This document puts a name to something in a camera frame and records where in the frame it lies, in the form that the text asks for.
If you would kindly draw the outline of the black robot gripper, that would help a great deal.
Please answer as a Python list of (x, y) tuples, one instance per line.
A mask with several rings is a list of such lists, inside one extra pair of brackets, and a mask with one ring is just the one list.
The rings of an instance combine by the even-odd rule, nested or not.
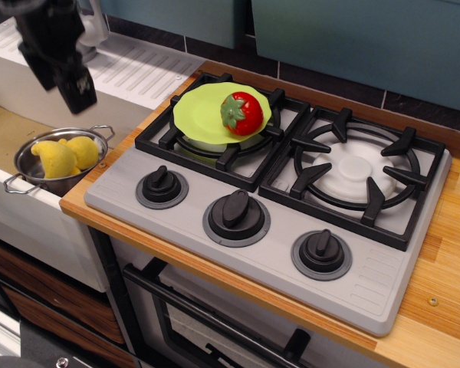
[(72, 114), (97, 103), (93, 78), (76, 49), (84, 26), (75, 1), (0, 1), (0, 10), (15, 19), (19, 51), (45, 90), (57, 87)]

